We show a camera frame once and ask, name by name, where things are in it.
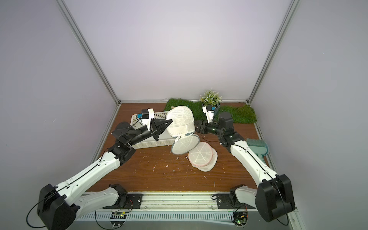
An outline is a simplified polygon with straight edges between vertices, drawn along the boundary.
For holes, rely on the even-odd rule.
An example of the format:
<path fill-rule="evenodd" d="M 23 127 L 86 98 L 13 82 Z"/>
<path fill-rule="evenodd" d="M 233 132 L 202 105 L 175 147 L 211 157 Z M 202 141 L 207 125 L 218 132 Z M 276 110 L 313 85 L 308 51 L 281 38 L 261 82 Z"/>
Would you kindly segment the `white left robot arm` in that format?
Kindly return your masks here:
<path fill-rule="evenodd" d="M 135 129 L 127 122 L 119 123 L 112 135 L 116 142 L 102 157 L 87 168 L 59 183 L 43 187 L 39 194 L 37 215 L 49 230 L 65 230 L 79 217 L 102 209 L 128 208 L 127 191 L 119 184 L 83 196 L 83 193 L 105 175 L 126 163 L 135 153 L 134 145 L 153 137 L 156 141 L 172 120 L 152 118 Z"/>

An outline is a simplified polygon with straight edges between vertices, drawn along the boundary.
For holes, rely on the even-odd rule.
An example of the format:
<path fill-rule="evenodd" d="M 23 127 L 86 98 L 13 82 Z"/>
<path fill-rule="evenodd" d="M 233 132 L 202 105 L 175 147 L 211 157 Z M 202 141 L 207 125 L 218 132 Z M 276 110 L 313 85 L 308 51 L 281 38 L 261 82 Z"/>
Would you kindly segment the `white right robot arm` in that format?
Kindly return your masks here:
<path fill-rule="evenodd" d="M 235 200 L 256 208 L 260 216 L 271 222 L 296 209 L 291 180 L 269 168 L 251 150 L 245 139 L 235 131 L 230 113 L 223 112 L 218 120 L 197 120 L 195 130 L 201 134 L 213 134 L 248 171 L 255 181 L 256 189 L 241 186 L 235 189 Z"/>

